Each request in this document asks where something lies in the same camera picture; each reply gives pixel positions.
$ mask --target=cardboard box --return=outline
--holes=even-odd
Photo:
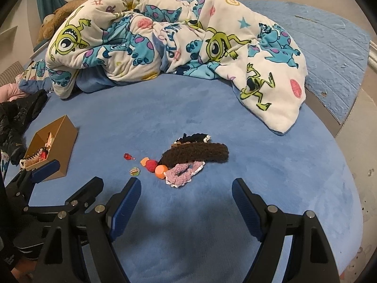
[[[47,155],[47,158],[26,168],[26,170],[29,171],[33,168],[39,168],[47,162],[57,159],[60,163],[59,171],[57,171],[44,181],[61,178],[67,174],[70,155],[72,153],[73,145],[75,144],[78,131],[71,120],[69,120],[67,115],[60,117],[59,119],[56,119],[54,122],[46,125],[35,133],[33,139],[31,140],[29,148],[26,151],[25,157],[31,156],[39,148],[44,147],[48,140],[48,135],[50,132],[55,137],[55,139],[51,145],[51,149]]]

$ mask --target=red bead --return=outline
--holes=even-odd
[[[125,153],[124,155],[123,155],[123,157],[124,157],[124,159],[126,159],[126,160],[130,160],[130,159],[134,159],[130,154],[128,154],[128,153]]]

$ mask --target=cartoon character blanket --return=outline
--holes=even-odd
[[[78,69],[98,65],[114,81],[161,71],[230,80],[240,102],[277,133],[289,130],[305,100],[307,67],[296,43],[236,0],[88,0],[56,31],[46,66],[67,98]]]

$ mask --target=teddy bear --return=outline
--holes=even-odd
[[[53,14],[47,15],[39,29],[37,43],[44,39],[51,39],[55,31],[62,25],[67,17],[87,0],[72,0],[58,8]]]

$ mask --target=mattress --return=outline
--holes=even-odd
[[[139,167],[141,197],[124,234],[113,243],[131,282],[242,282],[260,243],[252,237],[232,198],[231,183],[282,211],[313,210],[333,250],[339,273],[357,253],[363,219],[359,196],[334,138],[304,104],[284,136],[271,132],[241,106],[229,82],[163,74],[151,81],[116,86],[62,101],[50,95],[25,133],[67,114],[78,137],[67,176],[35,186],[32,206],[59,205],[98,176],[106,203]],[[207,163],[192,181],[172,188],[143,168],[159,160],[183,133],[207,133],[229,148],[229,161]],[[126,161],[124,153],[136,158]],[[10,166],[6,183],[18,172]],[[285,238],[274,282],[281,282],[290,250]],[[90,248],[84,255],[92,282],[99,282]]]

